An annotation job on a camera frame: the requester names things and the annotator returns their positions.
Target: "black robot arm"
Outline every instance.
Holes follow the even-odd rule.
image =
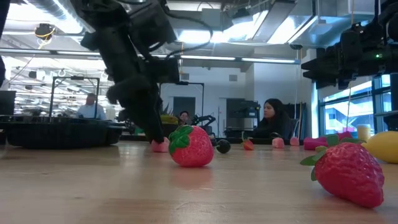
[[[95,32],[86,33],[81,44],[99,50],[106,72],[115,82],[107,97],[119,102],[124,112],[142,128],[150,141],[164,141],[159,110],[162,100],[157,81],[176,71],[177,60],[160,60],[150,55],[151,46],[173,42],[175,34],[164,10],[165,1],[147,1],[127,13],[114,0],[71,0],[78,15]]]

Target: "glass window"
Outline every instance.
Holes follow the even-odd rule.
[[[348,101],[335,103],[325,106],[325,134],[341,133],[346,131],[348,117],[348,131],[356,137],[356,126],[359,124],[370,124],[371,134],[374,134],[373,121],[373,101],[371,96]]]
[[[369,94],[370,94],[371,90],[372,90],[372,81],[368,81],[366,83],[362,83],[360,85],[351,87],[351,95],[355,95],[358,93],[366,93],[366,92],[369,92]],[[339,93],[336,93],[336,94],[333,94],[331,96],[324,98],[323,101],[327,102],[327,101],[331,101],[331,100],[336,100],[338,98],[346,97],[348,95],[349,95],[349,89],[346,89]]]
[[[381,97],[383,100],[383,112],[391,111],[391,92],[383,93]]]
[[[389,87],[390,83],[390,75],[382,75],[381,76],[381,87]]]

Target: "black tray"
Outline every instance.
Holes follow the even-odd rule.
[[[0,129],[12,146],[73,149],[116,144],[123,127],[93,119],[3,116]]]

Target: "wooden table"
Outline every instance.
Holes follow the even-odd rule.
[[[385,202],[368,210],[312,182],[299,165],[311,152],[297,147],[236,145],[201,169],[147,147],[12,149],[0,160],[0,223],[398,223],[397,165],[382,165]]]

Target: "black ball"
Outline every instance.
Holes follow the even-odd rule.
[[[226,154],[231,149],[231,144],[227,140],[221,139],[218,141],[216,149],[220,153]]]

